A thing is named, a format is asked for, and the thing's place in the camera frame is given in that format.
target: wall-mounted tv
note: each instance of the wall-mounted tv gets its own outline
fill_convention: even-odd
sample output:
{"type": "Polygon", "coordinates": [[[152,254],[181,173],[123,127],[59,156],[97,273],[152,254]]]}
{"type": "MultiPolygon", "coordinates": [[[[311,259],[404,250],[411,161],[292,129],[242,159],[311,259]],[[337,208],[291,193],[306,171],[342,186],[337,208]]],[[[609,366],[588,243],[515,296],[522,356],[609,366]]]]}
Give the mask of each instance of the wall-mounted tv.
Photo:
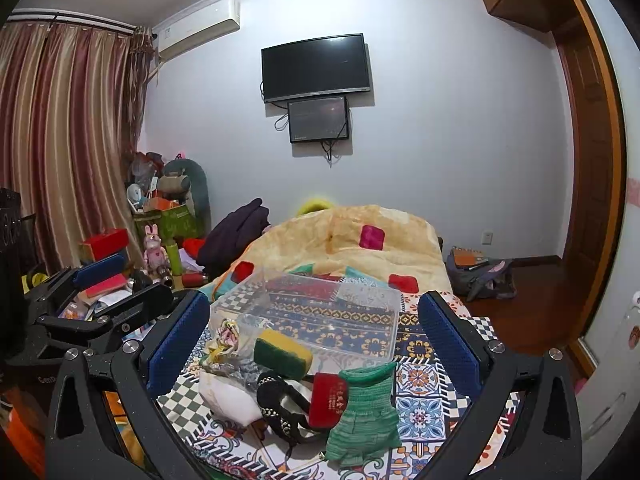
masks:
{"type": "Polygon", "coordinates": [[[296,41],[262,50],[264,102],[371,90],[362,34],[296,41]]]}

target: green knitted cloth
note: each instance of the green knitted cloth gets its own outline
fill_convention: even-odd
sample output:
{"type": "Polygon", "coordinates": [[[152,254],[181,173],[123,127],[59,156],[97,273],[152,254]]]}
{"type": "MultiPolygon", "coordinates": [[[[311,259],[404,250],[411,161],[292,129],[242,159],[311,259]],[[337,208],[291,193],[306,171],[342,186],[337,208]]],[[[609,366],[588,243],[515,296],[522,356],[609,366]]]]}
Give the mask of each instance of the green knitted cloth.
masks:
{"type": "Polygon", "coordinates": [[[391,405],[395,371],[396,363],[391,362],[340,372],[349,385],[349,400],[340,421],[329,432],[327,460],[337,460],[343,467],[362,465],[401,445],[399,417],[391,405]]]}

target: gray bag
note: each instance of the gray bag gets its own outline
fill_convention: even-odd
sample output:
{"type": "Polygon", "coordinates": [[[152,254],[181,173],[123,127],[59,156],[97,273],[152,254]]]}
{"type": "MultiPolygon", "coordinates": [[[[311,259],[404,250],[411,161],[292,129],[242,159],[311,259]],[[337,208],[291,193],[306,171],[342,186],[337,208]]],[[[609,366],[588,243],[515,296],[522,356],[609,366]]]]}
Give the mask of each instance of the gray bag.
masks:
{"type": "Polygon", "coordinates": [[[475,298],[497,298],[508,300],[516,296],[516,287],[511,275],[511,260],[495,260],[472,269],[456,266],[453,250],[447,256],[447,274],[456,296],[466,296],[466,301],[475,298]]]}

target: pink rabbit toy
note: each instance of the pink rabbit toy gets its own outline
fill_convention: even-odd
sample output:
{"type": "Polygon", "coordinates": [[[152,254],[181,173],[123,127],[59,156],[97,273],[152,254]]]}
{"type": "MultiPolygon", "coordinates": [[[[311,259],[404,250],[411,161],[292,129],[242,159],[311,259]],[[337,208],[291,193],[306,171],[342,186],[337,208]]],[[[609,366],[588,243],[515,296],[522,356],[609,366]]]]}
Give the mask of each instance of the pink rabbit toy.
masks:
{"type": "Polygon", "coordinates": [[[158,236],[158,226],[153,224],[151,228],[145,226],[145,267],[146,272],[156,274],[158,277],[169,274],[169,257],[162,247],[162,240],[158,236]]]}

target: yellow and green sponge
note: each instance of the yellow and green sponge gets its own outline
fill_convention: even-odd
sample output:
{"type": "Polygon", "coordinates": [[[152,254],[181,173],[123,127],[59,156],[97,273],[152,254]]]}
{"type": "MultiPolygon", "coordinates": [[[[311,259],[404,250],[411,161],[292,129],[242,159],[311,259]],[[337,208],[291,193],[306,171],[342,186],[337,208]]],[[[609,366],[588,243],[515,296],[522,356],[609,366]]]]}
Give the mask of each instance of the yellow and green sponge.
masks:
{"type": "Polygon", "coordinates": [[[278,375],[300,380],[311,368],[311,352],[292,338],[268,328],[255,341],[254,361],[278,375]]]}

